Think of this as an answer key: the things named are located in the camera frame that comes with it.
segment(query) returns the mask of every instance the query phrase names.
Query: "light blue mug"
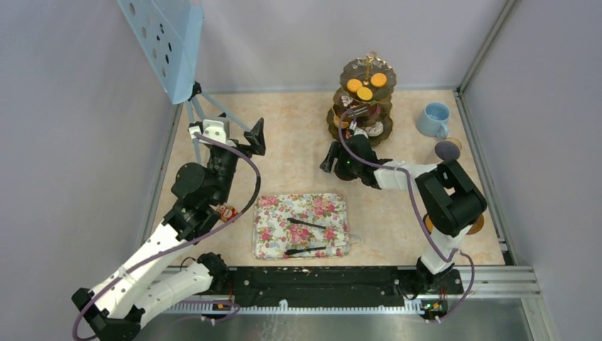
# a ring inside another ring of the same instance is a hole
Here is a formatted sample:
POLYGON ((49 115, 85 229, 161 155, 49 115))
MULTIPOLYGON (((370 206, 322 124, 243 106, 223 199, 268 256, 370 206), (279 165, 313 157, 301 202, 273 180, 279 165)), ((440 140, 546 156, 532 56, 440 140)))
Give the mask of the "light blue mug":
POLYGON ((449 134, 447 120, 449 120, 449 108, 447 105, 439 102, 431 102, 422 110, 422 114, 416 123, 416 128, 423 135, 445 139, 447 134, 449 134))

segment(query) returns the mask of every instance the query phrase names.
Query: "floral pouch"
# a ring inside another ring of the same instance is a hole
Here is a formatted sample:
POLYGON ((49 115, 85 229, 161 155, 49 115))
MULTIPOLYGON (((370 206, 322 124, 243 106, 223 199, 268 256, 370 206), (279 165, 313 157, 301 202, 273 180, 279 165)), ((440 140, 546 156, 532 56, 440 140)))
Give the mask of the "floral pouch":
POLYGON ((343 195, 291 194, 259 197, 255 206, 253 255, 257 259, 324 258, 349 253, 349 232, 343 195), (287 218, 326 229, 293 224, 287 218), (326 247, 287 255, 287 250, 326 247))

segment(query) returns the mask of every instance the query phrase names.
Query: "robotic arm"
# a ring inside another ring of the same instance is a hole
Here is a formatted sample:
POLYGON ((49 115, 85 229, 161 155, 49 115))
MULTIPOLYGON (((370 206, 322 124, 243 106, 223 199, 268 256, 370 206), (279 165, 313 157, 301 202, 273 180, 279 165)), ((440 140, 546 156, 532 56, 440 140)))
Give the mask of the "robotic arm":
MULTIPOLYGON (((193 138, 202 135, 231 146, 248 157, 266 152, 263 119, 244 133, 250 145, 241 145, 229 138, 227 119, 205 119, 191 124, 189 132, 193 138)), ((115 278, 121 278, 84 313, 84 319, 101 341, 132 340, 150 320, 177 302, 225 285, 228 268, 220 255, 213 253, 203 254, 184 271, 153 283, 192 245, 159 256, 130 274, 127 272, 149 257, 201 237, 219 221, 220 214, 214 207, 228 200, 239 157, 215 146, 209 146, 209 150, 206 167, 187 163, 179 169, 171 188, 177 201, 144 245, 107 279, 92 289, 81 288, 72 296, 73 303, 81 311, 100 290, 115 278)))
POLYGON ((360 178, 364 185, 376 189, 407 190, 406 174, 396 170, 404 168, 410 174, 412 189, 420 192, 427 213, 433 222, 431 233, 433 244, 417 261, 418 288, 414 292, 433 291, 439 288, 442 279, 452 270, 454 262, 442 259, 436 250, 445 257, 459 249, 462 239, 472 224, 487 208, 481 194, 458 161, 444 161, 439 165, 413 165, 390 159, 378 159, 372 151, 368 135, 351 125, 353 136, 346 144, 353 153, 369 163, 385 168, 368 166, 351 156, 341 142, 331 144, 327 157, 320 169, 349 181, 360 178))

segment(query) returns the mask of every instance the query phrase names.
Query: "beige tabletop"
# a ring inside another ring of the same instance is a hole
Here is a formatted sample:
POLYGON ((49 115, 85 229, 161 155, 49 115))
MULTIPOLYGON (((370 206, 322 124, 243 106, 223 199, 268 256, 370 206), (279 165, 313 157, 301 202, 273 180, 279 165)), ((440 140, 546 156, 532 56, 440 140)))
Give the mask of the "beige tabletop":
MULTIPOLYGON (((253 126, 263 117, 267 151, 265 156, 254 156, 253 161, 261 172, 260 195, 291 193, 341 193, 346 198, 349 231, 362 238, 351 247, 349 255, 333 259, 289 259, 265 261, 251 253, 253 213, 247 212, 234 224, 214 236, 201 241, 186 256, 202 253, 221 254, 229 266, 374 266, 414 265, 427 248, 410 205, 406 191, 375 190, 361 184, 360 180, 346 182, 333 173, 327 174, 318 167, 324 160, 333 141, 327 130, 326 115, 332 105, 334 92, 292 92, 258 94, 216 94, 214 98, 231 112, 253 126)), ((208 117, 220 111, 199 96, 208 117)), ((436 138, 423 136, 415 128, 415 121, 429 102, 443 102, 451 109, 449 136, 462 143, 460 164, 481 188, 473 156, 459 117, 451 90, 395 91, 393 93, 393 132, 390 138, 374 148, 379 158, 424 163, 437 142, 436 138)), ((159 224, 175 202, 170 192, 177 170, 185 163, 195 161, 195 152, 187 131, 186 108, 182 111, 165 182, 161 190, 154 226, 159 224)), ((242 130, 231 124, 231 138, 246 142, 242 130)), ((207 149, 201 146, 206 157, 207 149)), ((251 168, 239 161, 230 192, 229 205, 240 210, 249 200, 255 185, 251 168)), ((422 200, 416 197, 420 212, 426 213, 422 200)), ((491 216, 484 213, 483 229, 464 240, 462 249, 470 254, 475 264, 503 264, 503 257, 491 216)), ((173 265, 179 265, 184 256, 173 265)), ((457 264, 467 264, 463 257, 457 264)))

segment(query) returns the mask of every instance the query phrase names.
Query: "cup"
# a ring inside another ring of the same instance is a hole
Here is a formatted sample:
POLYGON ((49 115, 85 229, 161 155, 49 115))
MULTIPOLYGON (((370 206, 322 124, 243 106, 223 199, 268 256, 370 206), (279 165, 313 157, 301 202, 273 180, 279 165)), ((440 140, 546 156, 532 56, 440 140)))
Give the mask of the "cup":
POLYGON ((422 110, 422 114, 416 123, 416 128, 423 135, 445 139, 447 134, 449 134, 447 120, 449 120, 449 108, 447 105, 439 102, 431 102, 422 110))
POLYGON ((441 163, 447 160, 457 160, 460 158, 462 143, 453 137, 438 141, 434 148, 429 152, 425 159, 425 165, 441 163))

